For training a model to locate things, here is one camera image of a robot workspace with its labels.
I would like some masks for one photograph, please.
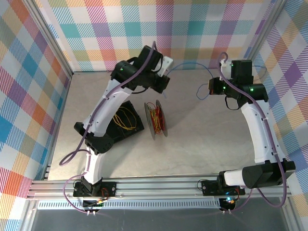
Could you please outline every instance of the purple cable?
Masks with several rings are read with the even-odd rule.
[[[133,74],[130,78],[128,78],[127,80],[125,80],[124,82],[122,82],[121,84],[117,85],[115,88],[113,88],[107,95],[106,95],[106,98],[109,98],[118,88],[124,86],[125,84],[127,84],[128,82],[132,81],[135,77],[137,77],[143,70],[144,68],[147,66],[148,62],[150,61],[150,58],[153,54],[153,51],[154,51],[154,48],[156,47],[156,43],[155,41],[153,42],[152,44],[152,49],[150,50],[150,53],[148,55],[148,57],[146,58],[146,60],[144,61],[143,65],[140,67],[140,69],[138,71],[136,71],[135,74]],[[89,120],[89,124],[81,138],[81,141],[79,143],[79,145],[77,146],[76,150],[67,154],[59,163],[60,166],[63,166],[63,165],[66,165],[67,163],[69,163],[75,156],[78,152],[80,152],[80,147],[83,143],[83,141],[85,140],[86,138],[86,135],[90,129],[90,126],[94,120],[94,117],[96,115],[96,113],[99,111],[99,109],[102,107],[103,103],[106,101],[106,99],[104,98],[98,105],[97,107],[95,108],[95,110],[93,111],[93,114]]]
[[[260,189],[257,189],[261,196],[263,197],[263,199],[272,207],[275,207],[275,208],[280,208],[284,205],[285,203],[285,200],[287,198],[287,179],[286,179],[286,176],[285,176],[285,173],[284,173],[284,169],[282,167],[282,164],[280,162],[280,159],[278,157],[278,154],[277,154],[277,149],[276,149],[276,145],[275,145],[275,142],[274,142],[274,138],[273,138],[273,135],[271,134],[271,131],[270,131],[270,125],[269,125],[269,122],[268,120],[266,119],[266,116],[264,114],[264,112],[262,111],[262,108],[260,107],[260,105],[257,103],[257,101],[252,97],[250,96],[249,94],[247,94],[246,92],[242,91],[241,89],[237,88],[236,86],[234,86],[233,84],[231,84],[227,78],[223,75],[220,67],[219,67],[219,63],[220,63],[220,60],[221,60],[221,57],[222,55],[225,55],[226,56],[226,59],[224,62],[226,62],[228,60],[228,54],[226,52],[222,52],[219,57],[218,57],[218,71],[220,73],[220,76],[222,77],[222,79],[231,87],[233,88],[234,90],[236,90],[237,92],[241,93],[242,95],[246,96],[248,99],[250,99],[252,101],[252,103],[256,106],[257,110],[259,111],[259,113],[261,114],[261,117],[263,119],[263,122],[265,124],[265,128],[266,128],[266,131],[267,131],[267,134],[269,136],[269,142],[273,148],[273,153],[274,153],[274,156],[276,158],[276,161],[278,163],[278,166],[279,166],[279,170],[280,170],[280,173],[281,173],[281,176],[282,176],[282,184],[283,184],[283,196],[282,196],[282,201],[280,204],[278,205],[274,205],[272,204],[265,196],[264,194],[262,193],[262,191]]]
[[[138,71],[136,71],[136,73],[133,74],[130,78],[128,78],[127,80],[125,80],[125,81],[122,82],[121,84],[119,84],[119,85],[117,85],[116,87],[114,87],[114,88],[106,95],[106,98],[109,98],[118,88],[120,88],[120,87],[124,86],[125,84],[127,84],[128,82],[132,81],[135,77],[137,77],[137,76],[144,70],[144,68],[147,66],[148,62],[150,61],[150,58],[151,58],[151,56],[152,56],[152,54],[153,54],[153,51],[154,51],[154,48],[156,48],[156,43],[155,43],[155,41],[153,41],[152,48],[151,48],[151,50],[150,50],[150,52],[149,52],[149,54],[148,54],[148,57],[145,59],[143,65],[140,67],[140,69],[138,69]],[[90,151],[88,151],[88,150],[86,150],[86,149],[80,149],[80,147],[81,147],[83,141],[84,141],[85,138],[86,138],[86,135],[87,135],[87,133],[88,133],[88,131],[89,131],[89,129],[90,129],[90,126],[91,126],[91,124],[92,124],[92,122],[93,122],[93,120],[94,120],[94,117],[95,117],[96,113],[99,111],[99,109],[102,107],[102,105],[103,105],[103,103],[104,103],[105,101],[106,101],[106,99],[103,98],[103,100],[102,100],[102,101],[97,105],[97,107],[94,109],[93,114],[91,115],[91,118],[90,118],[90,120],[89,120],[89,124],[88,124],[88,126],[87,126],[87,128],[86,128],[86,130],[85,130],[85,132],[84,132],[84,134],[83,134],[83,136],[82,136],[82,138],[81,138],[81,141],[80,141],[78,147],[76,148],[75,151],[73,151],[73,152],[67,154],[67,155],[60,161],[60,163],[59,163],[60,166],[63,166],[63,165],[66,165],[67,163],[69,163],[69,162],[76,156],[76,154],[77,154],[78,152],[87,152],[88,154],[91,155],[91,152],[90,152]],[[68,182],[69,182],[70,180],[72,180],[72,179],[74,179],[74,178],[80,178],[80,177],[84,176],[84,175],[87,173],[87,171],[89,170],[89,167],[90,167],[90,156],[88,156],[88,165],[87,165],[86,171],[85,171],[84,173],[80,174],[80,175],[76,175],[76,176],[71,177],[70,179],[68,179],[68,180],[65,182],[65,184],[64,184],[64,186],[63,186],[63,195],[64,195],[66,201],[67,201],[74,209],[78,210],[79,212],[86,213],[86,214],[87,214],[86,211],[77,208],[76,206],[73,205],[73,203],[71,203],[71,202],[69,201],[69,199],[68,199],[67,196],[65,195],[65,187],[67,186],[67,184],[68,184]]]

